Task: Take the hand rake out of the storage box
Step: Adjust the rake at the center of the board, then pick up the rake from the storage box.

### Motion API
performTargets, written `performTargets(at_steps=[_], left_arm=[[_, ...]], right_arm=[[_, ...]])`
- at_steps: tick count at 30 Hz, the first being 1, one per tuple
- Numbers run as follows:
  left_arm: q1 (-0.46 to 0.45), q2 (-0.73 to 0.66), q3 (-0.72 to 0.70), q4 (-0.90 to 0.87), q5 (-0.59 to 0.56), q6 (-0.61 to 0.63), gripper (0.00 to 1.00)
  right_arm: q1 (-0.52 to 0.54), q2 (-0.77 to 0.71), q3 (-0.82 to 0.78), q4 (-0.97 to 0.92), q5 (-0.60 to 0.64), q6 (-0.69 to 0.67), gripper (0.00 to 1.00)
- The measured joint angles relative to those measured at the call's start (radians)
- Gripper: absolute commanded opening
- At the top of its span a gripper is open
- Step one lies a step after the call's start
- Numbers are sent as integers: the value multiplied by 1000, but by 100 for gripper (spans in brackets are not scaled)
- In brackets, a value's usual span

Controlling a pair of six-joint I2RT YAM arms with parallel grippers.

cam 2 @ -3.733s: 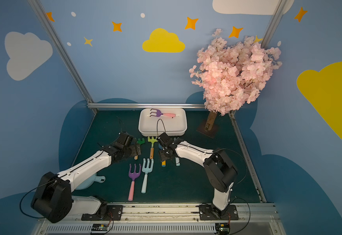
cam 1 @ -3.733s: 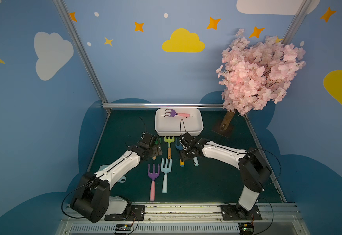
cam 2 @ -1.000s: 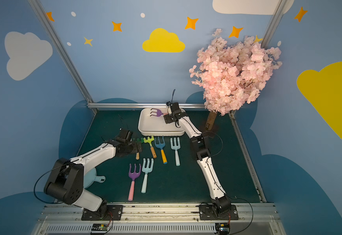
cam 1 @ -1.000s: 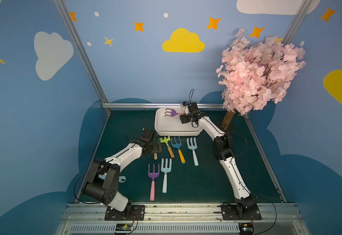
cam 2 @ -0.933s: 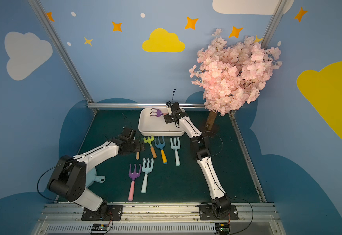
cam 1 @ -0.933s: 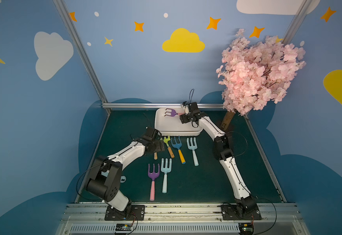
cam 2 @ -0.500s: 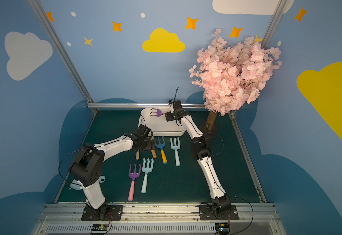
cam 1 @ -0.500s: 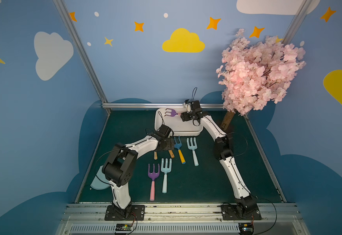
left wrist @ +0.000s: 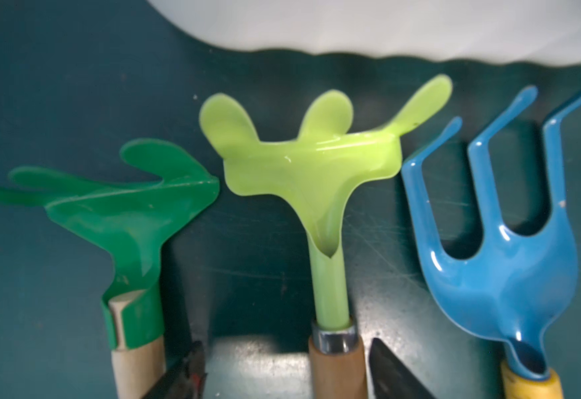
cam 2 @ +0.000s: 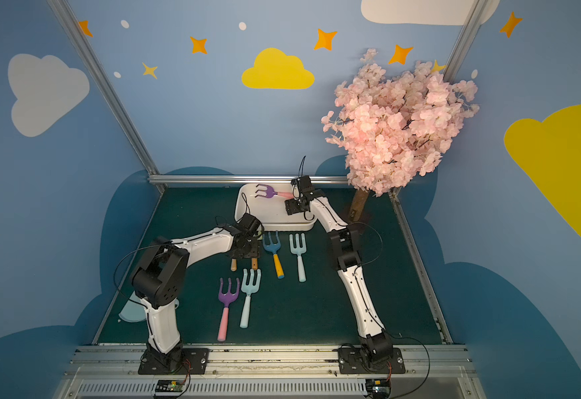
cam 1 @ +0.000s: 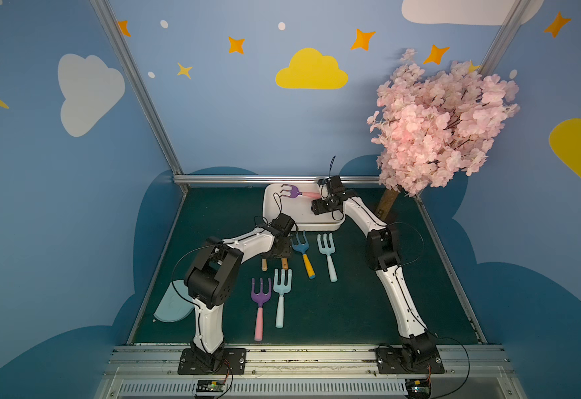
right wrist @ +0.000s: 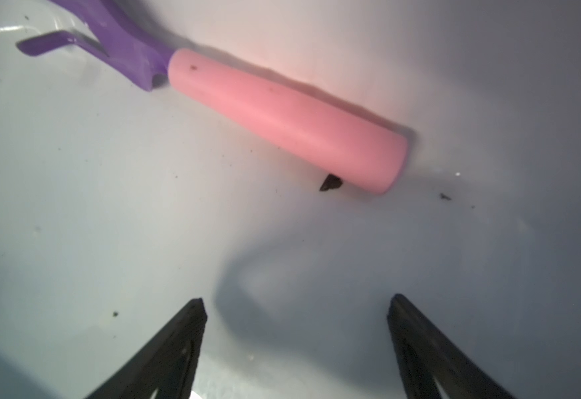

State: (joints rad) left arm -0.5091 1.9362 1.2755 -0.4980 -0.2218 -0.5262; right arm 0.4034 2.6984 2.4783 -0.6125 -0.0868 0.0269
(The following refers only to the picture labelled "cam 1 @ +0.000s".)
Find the blue yellow-handled hand rake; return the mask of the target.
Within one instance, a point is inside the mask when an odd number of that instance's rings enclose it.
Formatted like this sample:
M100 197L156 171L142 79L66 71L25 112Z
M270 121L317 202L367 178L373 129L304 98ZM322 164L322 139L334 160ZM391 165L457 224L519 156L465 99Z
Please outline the blue yellow-handled hand rake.
M310 249L310 244L305 231L297 231L291 235L291 247L295 252L301 254L308 278L314 279L315 270L307 254L308 249Z

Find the white plastic storage box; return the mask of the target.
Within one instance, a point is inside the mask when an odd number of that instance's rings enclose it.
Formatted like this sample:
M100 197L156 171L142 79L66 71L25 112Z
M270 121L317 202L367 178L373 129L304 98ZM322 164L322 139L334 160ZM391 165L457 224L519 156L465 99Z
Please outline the white plastic storage box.
M317 183L294 184L301 191L319 192ZM313 199L299 196L295 199L280 197L282 184L270 184L265 189L262 215L268 221L273 221L280 213L290 216L299 231L336 231L345 221L340 212L314 215L310 210Z

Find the light blue hand rake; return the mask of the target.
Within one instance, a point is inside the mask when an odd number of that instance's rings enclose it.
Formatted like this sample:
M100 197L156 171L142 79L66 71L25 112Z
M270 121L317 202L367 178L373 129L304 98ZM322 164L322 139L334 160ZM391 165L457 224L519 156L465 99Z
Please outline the light blue hand rake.
M338 281L338 277L332 259L332 254L335 253L335 243L333 240L333 234L332 233L317 234L317 244L320 253L326 257L330 282L336 283Z

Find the purple pink-handled hand rake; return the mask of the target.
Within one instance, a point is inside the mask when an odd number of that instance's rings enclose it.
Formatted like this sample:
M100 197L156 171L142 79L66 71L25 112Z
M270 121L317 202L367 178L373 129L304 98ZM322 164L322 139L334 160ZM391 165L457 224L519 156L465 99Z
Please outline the purple pink-handled hand rake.
M268 278L267 281L264 281L263 278L260 278L260 291L257 292L256 280L252 278L251 299L254 303L257 304L257 317L254 332L254 340L256 342L261 342L263 339L263 325L264 325L263 306L271 299L271 297L272 297L272 280Z

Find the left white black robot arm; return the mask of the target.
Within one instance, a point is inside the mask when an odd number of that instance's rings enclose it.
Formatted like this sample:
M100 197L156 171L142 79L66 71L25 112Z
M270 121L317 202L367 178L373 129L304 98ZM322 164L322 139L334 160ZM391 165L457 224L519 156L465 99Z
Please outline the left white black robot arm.
M196 332L192 351L213 367L223 358L223 306L237 281L241 265L259 255L271 257L295 221L281 213L267 224L230 239L210 237L187 271L184 284L192 298Z

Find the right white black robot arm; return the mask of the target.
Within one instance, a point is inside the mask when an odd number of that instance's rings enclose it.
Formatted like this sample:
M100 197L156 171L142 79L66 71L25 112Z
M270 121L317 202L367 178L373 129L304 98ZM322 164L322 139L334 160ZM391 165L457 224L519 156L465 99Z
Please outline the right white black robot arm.
M380 279L397 321L402 342L402 356L413 369L438 357L436 343L420 317L404 276L400 256L399 231L373 214L352 189L346 188L340 176L318 180L326 196L311 203L313 214L340 212L352 219L366 237L366 259Z

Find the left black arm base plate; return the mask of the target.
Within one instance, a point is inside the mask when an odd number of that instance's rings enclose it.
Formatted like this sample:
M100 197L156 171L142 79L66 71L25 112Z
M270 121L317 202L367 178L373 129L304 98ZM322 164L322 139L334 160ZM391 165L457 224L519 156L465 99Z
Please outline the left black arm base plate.
M208 354L195 346L182 351L177 367L178 375L243 375L247 349L220 347Z

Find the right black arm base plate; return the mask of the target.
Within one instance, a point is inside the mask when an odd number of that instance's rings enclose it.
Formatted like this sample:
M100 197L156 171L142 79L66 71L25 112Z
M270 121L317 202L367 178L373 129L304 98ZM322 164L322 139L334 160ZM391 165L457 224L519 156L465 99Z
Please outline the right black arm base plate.
M445 374L436 347L431 353L417 353L403 347L378 346L375 349L380 374Z

